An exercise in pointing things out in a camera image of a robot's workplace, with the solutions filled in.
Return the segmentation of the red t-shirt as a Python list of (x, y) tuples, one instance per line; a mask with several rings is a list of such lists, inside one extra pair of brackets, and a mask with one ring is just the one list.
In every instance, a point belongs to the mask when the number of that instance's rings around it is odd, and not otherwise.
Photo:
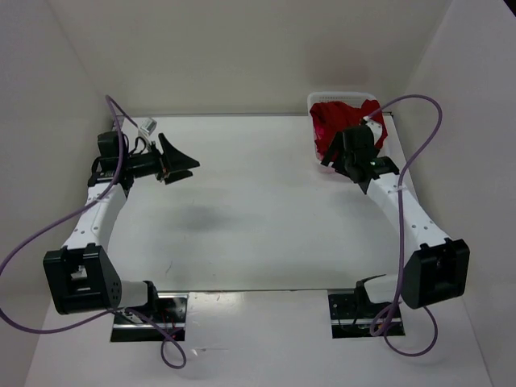
[(314, 146), (319, 161), (326, 155), (335, 134), (358, 126), (360, 120), (380, 107), (376, 99), (366, 99), (360, 107), (345, 102), (317, 102), (309, 110), (314, 128)]

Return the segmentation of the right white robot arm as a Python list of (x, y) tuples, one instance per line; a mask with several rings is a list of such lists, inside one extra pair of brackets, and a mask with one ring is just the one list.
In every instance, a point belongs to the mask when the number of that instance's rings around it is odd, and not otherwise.
[(393, 295), (411, 309), (434, 305), (464, 294), (470, 249), (463, 239), (441, 230), (400, 181), (401, 173), (380, 156), (370, 127), (337, 133), (321, 164), (350, 178), (375, 202), (400, 237), (401, 274), (393, 277)]

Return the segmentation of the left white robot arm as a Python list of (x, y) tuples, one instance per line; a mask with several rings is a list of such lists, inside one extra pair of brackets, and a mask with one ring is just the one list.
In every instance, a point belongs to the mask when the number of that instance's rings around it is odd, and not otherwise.
[(119, 212), (134, 180), (154, 176), (166, 185), (191, 177), (199, 162), (177, 150), (163, 134), (141, 154), (129, 153), (117, 133), (98, 135), (99, 157), (88, 180), (87, 209), (63, 246), (47, 252), (43, 265), (59, 314), (132, 308), (149, 323), (161, 311), (151, 281), (124, 281), (107, 254)]

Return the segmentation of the white plastic basket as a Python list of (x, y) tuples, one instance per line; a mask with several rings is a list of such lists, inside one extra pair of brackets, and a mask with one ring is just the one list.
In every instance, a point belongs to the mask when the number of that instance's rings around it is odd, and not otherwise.
[(313, 128), (313, 123), (312, 123), (312, 118), (310, 117), (309, 110), (315, 103), (340, 101), (340, 102), (345, 102), (348, 105), (351, 105), (352, 107), (360, 107), (361, 104), (366, 99), (376, 99), (377, 100), (377, 98), (375, 96), (373, 96), (372, 94), (361, 93), (361, 92), (313, 92), (313, 93), (309, 94), (309, 96), (307, 98), (307, 107), (308, 107), (308, 114), (309, 114), (309, 119), (311, 120), (312, 128)]

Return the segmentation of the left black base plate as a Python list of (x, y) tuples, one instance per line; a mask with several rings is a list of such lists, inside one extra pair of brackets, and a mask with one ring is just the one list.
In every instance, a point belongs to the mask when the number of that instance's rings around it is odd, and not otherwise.
[[(159, 292), (157, 310), (140, 311), (177, 342), (185, 340), (187, 293)], [(123, 310), (114, 316), (110, 341), (112, 343), (160, 342), (164, 336), (155, 327), (136, 314)]]

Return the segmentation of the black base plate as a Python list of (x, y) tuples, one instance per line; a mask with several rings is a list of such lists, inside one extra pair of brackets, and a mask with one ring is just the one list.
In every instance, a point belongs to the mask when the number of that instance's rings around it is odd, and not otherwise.
[(373, 318), (388, 302), (372, 303), (353, 289), (329, 292), (327, 295), (333, 339), (370, 338)]
[[(185, 340), (187, 293), (159, 292), (157, 310), (140, 311), (177, 342)], [(160, 342), (164, 336), (155, 327), (136, 314), (123, 310), (114, 316), (110, 341), (112, 343)]]

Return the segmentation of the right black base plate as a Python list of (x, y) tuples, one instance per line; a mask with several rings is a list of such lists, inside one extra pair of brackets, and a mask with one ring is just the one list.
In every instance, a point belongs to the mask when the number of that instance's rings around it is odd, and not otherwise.
[(373, 318), (388, 302), (372, 303), (353, 289), (329, 292), (327, 295), (333, 339), (370, 338)]

